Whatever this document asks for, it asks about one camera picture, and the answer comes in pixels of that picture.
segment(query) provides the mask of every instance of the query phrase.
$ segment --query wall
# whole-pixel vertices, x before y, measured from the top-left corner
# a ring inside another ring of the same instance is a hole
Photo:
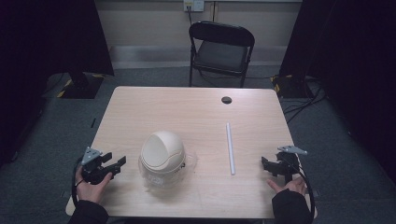
[[[287,46],[300,9],[295,1],[206,1],[204,12],[191,13],[192,22],[218,21],[245,26],[256,46]],[[190,45],[189,15],[182,1],[96,1],[110,46]]]

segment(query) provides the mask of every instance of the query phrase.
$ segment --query white rod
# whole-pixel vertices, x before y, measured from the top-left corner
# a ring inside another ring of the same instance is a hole
[[[229,122],[227,122],[226,128],[227,128],[227,138],[228,138],[228,151],[230,154],[231,175],[235,175],[235,166],[233,165],[233,139],[231,138],[231,128]]]

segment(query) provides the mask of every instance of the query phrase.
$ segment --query gray carpet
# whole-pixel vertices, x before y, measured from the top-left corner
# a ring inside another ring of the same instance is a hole
[[[246,88],[272,88],[268,78],[279,66],[250,66]],[[188,67],[116,70],[106,77],[93,100],[56,98],[68,76],[54,75],[42,117],[26,139],[18,159],[0,170],[0,223],[67,223],[64,212],[73,164],[90,146],[117,86],[187,87]],[[197,87],[238,87],[238,78],[201,78]],[[310,85],[312,90],[317,83]],[[305,99],[279,99],[284,109]],[[293,113],[286,114],[289,120]],[[396,223],[396,189],[359,143],[353,141],[331,102],[311,105],[289,123],[297,147],[309,152],[302,165],[314,189],[314,223]]]

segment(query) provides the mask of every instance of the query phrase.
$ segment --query black folding chair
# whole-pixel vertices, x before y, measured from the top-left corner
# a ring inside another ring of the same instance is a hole
[[[198,21],[189,30],[191,40],[190,86],[192,68],[233,77],[245,77],[254,47],[253,34],[244,27],[213,21]],[[196,47],[195,40],[202,40]]]

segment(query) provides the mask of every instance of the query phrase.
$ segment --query black curtain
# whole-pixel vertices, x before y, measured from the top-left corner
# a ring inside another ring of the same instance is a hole
[[[352,137],[394,182],[395,12],[392,0],[304,0],[280,70],[322,79]]]
[[[9,161],[49,76],[114,75],[93,0],[1,1],[0,165]]]

